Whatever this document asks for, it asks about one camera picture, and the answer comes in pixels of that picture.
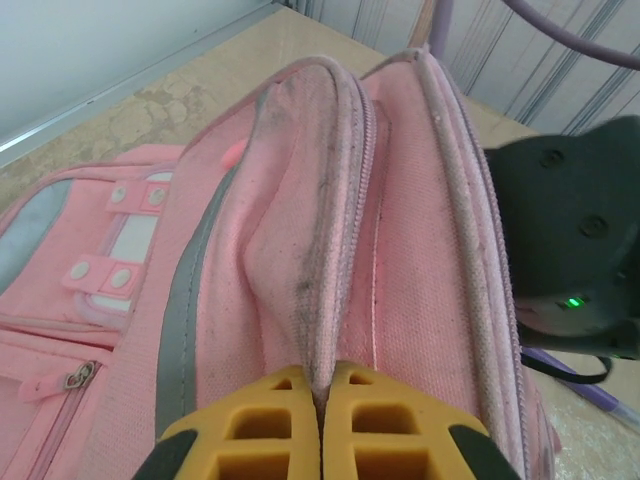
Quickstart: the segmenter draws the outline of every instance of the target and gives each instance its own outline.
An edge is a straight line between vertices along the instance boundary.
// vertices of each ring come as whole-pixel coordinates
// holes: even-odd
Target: purple pipe
[[[529,25],[548,35],[565,47],[582,53],[588,57],[610,63],[611,65],[640,71],[640,57],[603,47],[602,45],[585,40],[584,38],[569,32],[538,13],[535,8],[526,2],[526,0],[502,0],[502,2],[517,15],[522,17],[522,19],[529,23]],[[453,0],[437,0],[431,20],[429,45],[431,46],[431,54],[439,60],[442,60],[442,56],[444,54],[444,47],[447,42],[447,34],[449,32],[449,25],[451,24],[452,12]]]

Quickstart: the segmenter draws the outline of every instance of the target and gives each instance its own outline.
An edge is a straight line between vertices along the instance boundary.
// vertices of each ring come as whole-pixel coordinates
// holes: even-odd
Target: wooden table
[[[332,56],[360,74],[383,59],[321,24],[281,10],[0,170],[0,211],[51,171],[107,160],[144,143],[185,144],[265,77],[314,54]],[[484,146],[535,134],[474,101],[469,100],[469,109]],[[561,358],[578,369],[591,365],[575,355]],[[606,388],[640,409],[640,362],[617,366]],[[640,436],[552,379],[538,377],[565,447],[557,460],[559,479],[640,478]]]

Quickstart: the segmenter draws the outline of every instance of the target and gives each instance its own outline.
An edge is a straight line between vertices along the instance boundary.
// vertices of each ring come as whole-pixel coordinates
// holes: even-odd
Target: backpack pocket
[[[114,346],[174,165],[70,169],[10,209],[0,220],[0,325]]]
[[[75,478],[109,352],[0,331],[0,478]]]

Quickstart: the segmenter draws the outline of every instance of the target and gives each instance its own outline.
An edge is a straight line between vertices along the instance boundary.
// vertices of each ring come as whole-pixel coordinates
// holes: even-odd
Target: green led light
[[[580,308],[581,306],[584,305],[584,300],[582,300],[581,298],[570,298],[569,300],[567,300],[566,302],[564,302],[564,304],[569,307],[569,308]]]

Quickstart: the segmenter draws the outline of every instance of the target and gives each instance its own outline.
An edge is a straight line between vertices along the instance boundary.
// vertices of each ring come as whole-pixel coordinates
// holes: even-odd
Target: black cable
[[[605,371],[602,373],[597,373],[595,375],[581,375],[579,373],[567,372],[566,370],[562,370],[558,367],[554,367],[553,365],[549,365],[542,360],[533,358],[526,353],[522,353],[520,358],[522,364],[525,367],[529,367],[540,373],[549,375],[550,377],[557,378],[558,380],[562,380],[563,382],[577,383],[579,385],[592,385],[594,383],[604,382],[613,369],[613,362],[610,358],[607,357],[597,357],[598,360],[602,362],[602,365],[604,365]]]

